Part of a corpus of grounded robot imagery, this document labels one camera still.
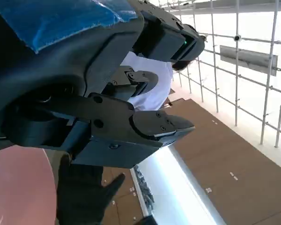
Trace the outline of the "black left hand blue tape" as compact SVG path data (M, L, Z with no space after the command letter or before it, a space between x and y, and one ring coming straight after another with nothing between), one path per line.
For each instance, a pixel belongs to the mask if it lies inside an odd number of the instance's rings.
M0 0L0 150L66 151L74 164L132 168L194 129L128 99L157 84L129 52L197 58L198 32L146 0Z

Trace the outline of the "black knitted gloved right hand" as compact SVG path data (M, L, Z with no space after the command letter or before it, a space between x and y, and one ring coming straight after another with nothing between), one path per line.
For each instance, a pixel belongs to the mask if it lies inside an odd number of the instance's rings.
M77 165L65 154L60 159L57 186L57 220L60 225L99 225L112 198L125 180L118 175L102 185L101 166Z

